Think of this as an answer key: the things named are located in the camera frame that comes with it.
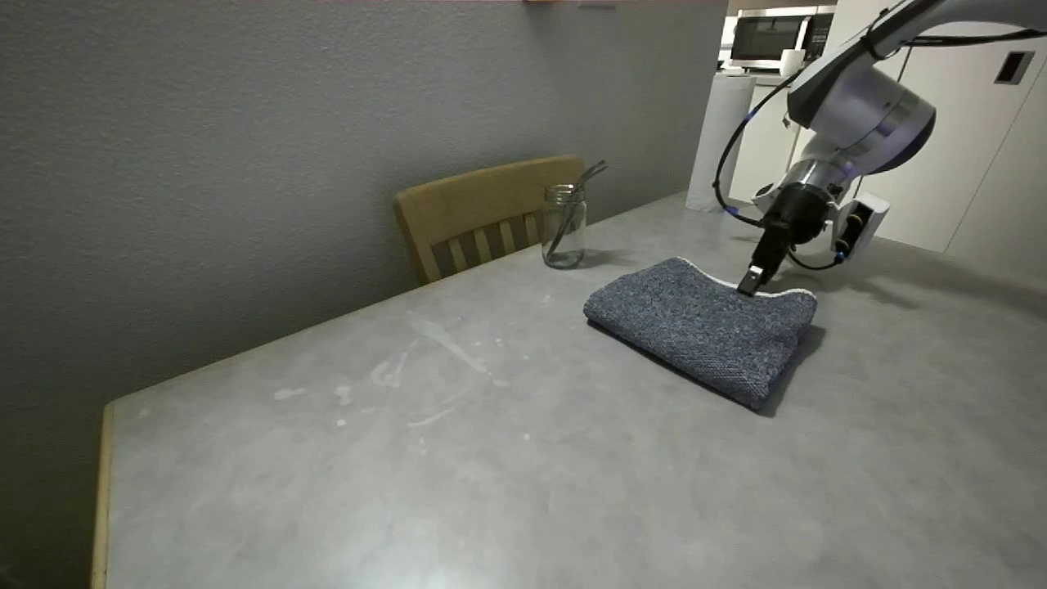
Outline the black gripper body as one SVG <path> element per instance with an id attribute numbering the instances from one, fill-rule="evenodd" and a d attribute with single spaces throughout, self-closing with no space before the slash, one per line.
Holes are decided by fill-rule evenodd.
<path id="1" fill-rule="evenodd" d="M 761 216 L 761 247 L 786 251 L 812 241 L 828 221 L 832 200 L 807 185 L 786 185 L 774 190 L 768 212 Z"/>

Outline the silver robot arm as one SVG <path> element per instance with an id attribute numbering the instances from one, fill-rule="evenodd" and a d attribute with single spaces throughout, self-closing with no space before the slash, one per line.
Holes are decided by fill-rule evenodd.
<path id="1" fill-rule="evenodd" d="M 901 47 L 923 47 L 925 29 L 946 24 L 1006 24 L 1011 41 L 1047 32 L 1045 0 L 898 0 L 870 27 L 788 78 L 788 118 L 812 140 L 765 197 L 759 247 L 741 277 L 742 294 L 765 288 L 778 266 L 826 228 L 832 266 L 858 254 L 882 208 L 846 202 L 858 177 L 913 160 L 936 130 L 936 108 L 878 68 Z"/>

